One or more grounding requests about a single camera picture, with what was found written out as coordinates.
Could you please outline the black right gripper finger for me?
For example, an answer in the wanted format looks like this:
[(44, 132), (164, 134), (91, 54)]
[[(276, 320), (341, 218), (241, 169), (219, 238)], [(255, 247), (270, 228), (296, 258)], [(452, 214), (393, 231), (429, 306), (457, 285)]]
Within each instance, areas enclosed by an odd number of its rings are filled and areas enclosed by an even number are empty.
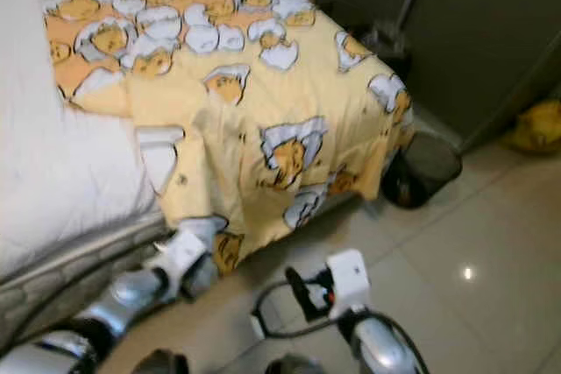
[(308, 282), (301, 277), (300, 273), (298, 273), (294, 267), (286, 267), (285, 280), (288, 282), (289, 287), (291, 287), (298, 307), (301, 308), (304, 314), (305, 321), (316, 321), (317, 318), (320, 318), (319, 307), (314, 305), (311, 300), (311, 291), (308, 288)]

